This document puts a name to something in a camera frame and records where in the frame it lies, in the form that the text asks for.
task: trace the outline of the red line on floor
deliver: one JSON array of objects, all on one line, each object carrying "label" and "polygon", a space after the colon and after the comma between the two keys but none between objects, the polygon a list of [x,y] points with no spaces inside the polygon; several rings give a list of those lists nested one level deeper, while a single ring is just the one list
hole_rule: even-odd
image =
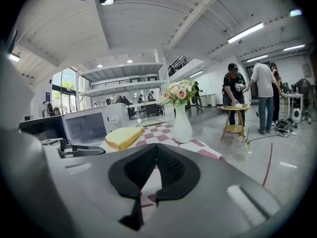
[{"label": "red line on floor", "polygon": [[273,142],[271,142],[271,154],[270,154],[270,156],[269,156],[269,161],[268,161],[268,165],[267,165],[267,170],[266,170],[265,178],[264,178],[264,181],[263,181],[263,183],[262,183],[262,186],[263,186],[263,187],[265,186],[266,179],[267,179],[268,172],[269,172],[269,168],[270,168],[270,166],[271,166],[272,152],[273,152]]}]

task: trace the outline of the blue jeans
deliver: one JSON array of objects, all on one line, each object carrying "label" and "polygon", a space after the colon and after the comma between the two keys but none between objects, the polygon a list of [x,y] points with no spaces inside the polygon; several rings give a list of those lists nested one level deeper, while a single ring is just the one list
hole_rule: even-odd
[{"label": "blue jeans", "polygon": [[[240,104],[244,104],[244,98],[243,98],[243,95],[239,96],[239,97],[236,97],[236,100],[240,103]],[[227,105],[227,106],[230,106],[231,105],[231,102],[232,100],[229,98],[229,97],[223,97],[222,99],[222,102],[224,105]],[[246,116],[245,116],[245,112],[244,110],[241,110],[241,116],[242,116],[242,122],[243,122],[243,127],[245,127],[245,119],[246,119]],[[236,121],[235,121],[235,118],[234,118],[234,115],[235,115],[236,111],[235,110],[231,110],[230,112],[230,117],[229,117],[229,123],[230,125],[235,125],[236,124]]]},{"label": "blue jeans", "polygon": [[[271,131],[274,99],[272,97],[259,97],[259,118],[260,118],[260,132]],[[267,108],[267,118],[265,120],[265,108]]]}]

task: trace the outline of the checkered tablecloth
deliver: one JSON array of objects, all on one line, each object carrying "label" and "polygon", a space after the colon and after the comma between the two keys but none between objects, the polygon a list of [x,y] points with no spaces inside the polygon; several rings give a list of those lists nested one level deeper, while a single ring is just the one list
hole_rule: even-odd
[{"label": "checkered tablecloth", "polygon": [[[156,124],[149,127],[145,127],[145,132],[141,136],[139,142],[136,146],[141,146],[145,144],[152,143],[162,143],[167,145],[172,145],[176,147],[180,147],[183,149],[187,149],[202,155],[205,155],[210,158],[218,159],[221,161],[225,161],[224,157],[211,149],[206,144],[198,141],[191,140],[186,144],[178,143],[173,136],[173,126],[167,123]],[[155,202],[155,193],[162,188],[160,173],[158,168],[155,168],[141,191],[141,205],[142,205],[142,214],[143,221],[149,219],[149,217],[153,214],[156,209]]]}]

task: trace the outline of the hand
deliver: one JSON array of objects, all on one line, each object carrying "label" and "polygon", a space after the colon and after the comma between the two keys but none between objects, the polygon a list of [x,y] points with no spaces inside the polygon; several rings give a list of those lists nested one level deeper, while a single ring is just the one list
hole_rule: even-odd
[{"label": "hand", "polygon": [[236,99],[233,99],[231,105],[234,107],[237,103],[239,103]]}]

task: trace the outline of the round wooden table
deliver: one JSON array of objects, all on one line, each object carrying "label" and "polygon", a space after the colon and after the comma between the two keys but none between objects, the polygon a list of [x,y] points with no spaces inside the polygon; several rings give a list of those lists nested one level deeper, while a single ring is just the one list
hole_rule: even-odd
[{"label": "round wooden table", "polygon": [[[222,107],[221,107],[221,109],[223,109],[223,110],[228,110],[228,111],[229,111],[229,112],[228,112],[228,118],[227,118],[226,125],[225,125],[225,127],[223,128],[223,134],[222,134],[221,140],[223,139],[223,136],[224,136],[224,134],[226,133],[226,131],[240,134],[240,135],[242,135],[243,140],[244,140],[244,138],[245,138],[245,133],[244,133],[244,124],[243,124],[243,121],[242,121],[241,110],[247,110],[247,109],[249,109],[250,107],[251,107],[250,105],[244,105],[244,106],[243,106],[242,108],[240,108],[240,109],[239,109],[239,108],[232,107],[232,106],[222,106]],[[239,118],[239,125],[228,125],[231,111],[237,111],[237,113],[238,113],[238,118]]]}]

